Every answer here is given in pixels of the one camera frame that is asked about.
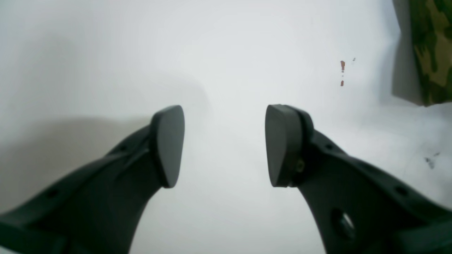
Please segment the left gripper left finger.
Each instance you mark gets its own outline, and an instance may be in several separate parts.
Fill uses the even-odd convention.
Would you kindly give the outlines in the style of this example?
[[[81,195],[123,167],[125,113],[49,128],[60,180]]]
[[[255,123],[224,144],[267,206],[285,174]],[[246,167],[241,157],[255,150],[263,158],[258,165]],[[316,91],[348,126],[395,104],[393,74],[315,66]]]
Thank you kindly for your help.
[[[177,183],[184,134],[182,106],[157,111],[105,156],[1,214],[1,247],[18,254],[129,253],[148,201]]]

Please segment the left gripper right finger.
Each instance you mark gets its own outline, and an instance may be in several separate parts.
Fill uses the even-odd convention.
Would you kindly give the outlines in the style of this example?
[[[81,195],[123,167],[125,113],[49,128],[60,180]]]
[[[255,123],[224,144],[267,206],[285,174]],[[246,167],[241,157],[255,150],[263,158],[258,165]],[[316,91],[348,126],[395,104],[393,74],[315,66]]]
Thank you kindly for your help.
[[[265,114],[273,187],[304,197],[328,254],[450,254],[451,210],[354,158],[289,105]]]

